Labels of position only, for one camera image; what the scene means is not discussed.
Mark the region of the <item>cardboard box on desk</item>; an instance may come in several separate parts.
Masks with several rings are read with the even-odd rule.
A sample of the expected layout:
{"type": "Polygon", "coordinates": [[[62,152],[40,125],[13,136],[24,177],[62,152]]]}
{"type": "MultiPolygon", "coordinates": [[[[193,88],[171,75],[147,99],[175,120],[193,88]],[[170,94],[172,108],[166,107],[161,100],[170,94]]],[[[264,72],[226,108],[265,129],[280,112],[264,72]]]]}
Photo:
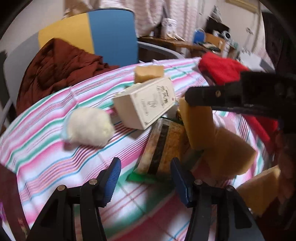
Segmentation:
{"type": "Polygon", "coordinates": [[[206,33],[206,42],[218,47],[221,51],[224,50],[226,41],[221,37],[216,37],[210,33],[206,33]]]}

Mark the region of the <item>blue bag on desk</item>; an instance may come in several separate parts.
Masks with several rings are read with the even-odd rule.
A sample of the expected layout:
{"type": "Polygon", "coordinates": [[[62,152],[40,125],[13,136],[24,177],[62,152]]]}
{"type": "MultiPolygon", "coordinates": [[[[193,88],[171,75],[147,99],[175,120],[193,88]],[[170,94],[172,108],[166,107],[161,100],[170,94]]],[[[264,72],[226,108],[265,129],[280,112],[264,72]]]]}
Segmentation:
{"type": "Polygon", "coordinates": [[[205,42],[206,33],[202,28],[197,28],[194,32],[193,43],[199,44],[205,42]]]}

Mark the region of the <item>beige cardboard box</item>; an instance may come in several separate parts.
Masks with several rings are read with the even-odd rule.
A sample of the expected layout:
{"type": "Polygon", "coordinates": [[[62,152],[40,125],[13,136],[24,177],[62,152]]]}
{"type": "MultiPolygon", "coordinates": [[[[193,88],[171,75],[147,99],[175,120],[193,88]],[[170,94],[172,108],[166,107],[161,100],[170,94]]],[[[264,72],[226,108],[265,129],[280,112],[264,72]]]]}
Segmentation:
{"type": "Polygon", "coordinates": [[[169,77],[137,83],[113,97],[113,105],[122,123],[145,130],[175,105],[175,91],[169,77]]]}

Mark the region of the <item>dark red jacket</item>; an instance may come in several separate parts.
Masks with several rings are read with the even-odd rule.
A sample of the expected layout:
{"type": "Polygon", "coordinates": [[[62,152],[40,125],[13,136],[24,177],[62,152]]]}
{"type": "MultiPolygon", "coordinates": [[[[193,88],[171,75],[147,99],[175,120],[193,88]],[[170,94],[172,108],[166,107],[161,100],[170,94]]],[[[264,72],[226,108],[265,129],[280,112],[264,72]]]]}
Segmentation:
{"type": "Polygon", "coordinates": [[[117,68],[118,65],[104,63],[102,56],[53,38],[36,54],[23,75],[16,114],[50,94],[117,68]]]}

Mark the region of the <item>cracker packet green edge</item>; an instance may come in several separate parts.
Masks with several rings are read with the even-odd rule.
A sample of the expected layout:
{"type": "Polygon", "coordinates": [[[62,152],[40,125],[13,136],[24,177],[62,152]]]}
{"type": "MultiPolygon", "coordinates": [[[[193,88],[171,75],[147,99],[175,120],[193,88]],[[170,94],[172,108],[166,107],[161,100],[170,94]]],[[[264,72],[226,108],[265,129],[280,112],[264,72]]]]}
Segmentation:
{"type": "Polygon", "coordinates": [[[183,162],[189,149],[184,125],[161,117],[154,123],[142,157],[126,180],[146,184],[169,181],[171,160],[183,162]]]}

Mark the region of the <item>pink striped curtain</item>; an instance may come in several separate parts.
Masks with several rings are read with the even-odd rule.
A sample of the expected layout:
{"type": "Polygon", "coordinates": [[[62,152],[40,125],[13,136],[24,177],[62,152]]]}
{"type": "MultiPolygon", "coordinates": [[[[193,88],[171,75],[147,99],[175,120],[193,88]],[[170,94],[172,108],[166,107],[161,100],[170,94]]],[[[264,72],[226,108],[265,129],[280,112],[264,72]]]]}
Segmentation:
{"type": "Polygon", "coordinates": [[[138,37],[149,35],[163,18],[177,21],[177,34],[191,41],[203,25],[215,1],[64,1],[64,18],[96,9],[120,8],[133,11],[138,37]]]}

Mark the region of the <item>wooden side desk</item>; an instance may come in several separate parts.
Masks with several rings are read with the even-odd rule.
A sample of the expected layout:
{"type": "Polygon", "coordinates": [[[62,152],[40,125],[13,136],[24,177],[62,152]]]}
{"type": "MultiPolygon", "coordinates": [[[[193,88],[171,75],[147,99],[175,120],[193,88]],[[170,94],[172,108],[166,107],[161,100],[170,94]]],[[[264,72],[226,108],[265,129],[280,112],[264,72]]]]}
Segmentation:
{"type": "Polygon", "coordinates": [[[218,56],[222,56],[221,52],[215,52],[212,50],[209,50],[203,46],[193,44],[191,42],[186,41],[179,41],[179,40],[166,40],[151,36],[146,37],[140,37],[138,38],[140,42],[149,43],[153,45],[157,45],[160,47],[164,47],[170,50],[173,50],[175,52],[178,52],[181,54],[181,51],[183,49],[189,51],[189,53],[186,53],[186,57],[192,58],[192,57],[202,57],[206,52],[212,52],[218,56]]]}

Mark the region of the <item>striped pink green tablecloth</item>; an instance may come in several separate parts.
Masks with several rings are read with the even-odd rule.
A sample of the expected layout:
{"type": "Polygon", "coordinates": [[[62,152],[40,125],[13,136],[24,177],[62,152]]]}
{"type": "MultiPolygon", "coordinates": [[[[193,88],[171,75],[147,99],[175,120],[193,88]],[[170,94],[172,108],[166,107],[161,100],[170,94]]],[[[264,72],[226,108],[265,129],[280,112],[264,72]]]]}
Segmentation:
{"type": "Polygon", "coordinates": [[[68,87],[38,101],[17,117],[1,137],[1,164],[16,176],[16,195],[31,227],[59,185],[75,187],[95,178],[114,157],[122,170],[111,202],[100,209],[109,240],[183,240],[191,216],[171,186],[128,182],[142,156],[150,130],[123,125],[113,108],[115,94],[131,86],[134,66],[123,67],[68,87]],[[103,148],[67,143],[65,118],[81,108],[102,108],[115,134],[103,148]]]}

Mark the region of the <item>blue yellow grey chair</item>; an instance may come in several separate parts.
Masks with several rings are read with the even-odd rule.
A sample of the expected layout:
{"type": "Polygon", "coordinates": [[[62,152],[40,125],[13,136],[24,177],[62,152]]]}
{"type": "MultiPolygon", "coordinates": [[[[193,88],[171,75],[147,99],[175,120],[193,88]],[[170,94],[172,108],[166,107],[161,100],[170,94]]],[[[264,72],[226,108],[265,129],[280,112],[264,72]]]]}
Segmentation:
{"type": "Polygon", "coordinates": [[[129,9],[99,9],[57,21],[39,30],[16,47],[3,63],[9,99],[1,113],[4,123],[16,99],[20,84],[30,62],[52,38],[59,38],[89,53],[103,56],[111,65],[124,67],[139,63],[140,48],[162,54],[169,59],[182,55],[157,45],[139,42],[134,13],[129,9]]]}

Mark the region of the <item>yellow sponge large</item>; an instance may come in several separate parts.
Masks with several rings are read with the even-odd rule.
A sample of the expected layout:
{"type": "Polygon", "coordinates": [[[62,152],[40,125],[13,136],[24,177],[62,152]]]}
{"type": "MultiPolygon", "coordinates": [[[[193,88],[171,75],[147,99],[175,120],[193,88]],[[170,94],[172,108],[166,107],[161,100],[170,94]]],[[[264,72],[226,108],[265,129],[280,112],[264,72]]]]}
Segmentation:
{"type": "Polygon", "coordinates": [[[202,158],[214,179],[230,179],[248,171],[256,160],[257,151],[235,133],[217,128],[213,147],[202,158]]]}

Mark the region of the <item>white container on desk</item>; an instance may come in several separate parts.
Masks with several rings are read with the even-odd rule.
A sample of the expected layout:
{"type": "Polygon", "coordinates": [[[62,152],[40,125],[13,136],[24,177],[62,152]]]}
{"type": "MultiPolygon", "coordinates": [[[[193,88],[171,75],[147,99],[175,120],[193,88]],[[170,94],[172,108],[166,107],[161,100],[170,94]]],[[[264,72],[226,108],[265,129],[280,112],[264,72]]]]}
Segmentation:
{"type": "Polygon", "coordinates": [[[170,18],[163,18],[161,27],[162,39],[174,39],[177,30],[177,21],[170,18]]]}

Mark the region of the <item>red cloth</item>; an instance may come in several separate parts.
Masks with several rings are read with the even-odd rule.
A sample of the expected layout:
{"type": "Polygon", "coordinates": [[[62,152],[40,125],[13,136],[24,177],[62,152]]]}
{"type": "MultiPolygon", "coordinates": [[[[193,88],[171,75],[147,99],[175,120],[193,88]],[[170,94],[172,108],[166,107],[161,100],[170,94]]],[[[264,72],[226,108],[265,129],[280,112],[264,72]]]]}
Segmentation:
{"type": "MultiPolygon", "coordinates": [[[[250,69],[236,60],[222,58],[214,53],[207,52],[198,64],[203,75],[209,77],[216,85],[236,82],[240,79],[241,72],[250,69]]],[[[268,153],[275,150],[275,138],[278,133],[278,121],[263,116],[243,115],[251,129],[264,143],[268,153]]]]}

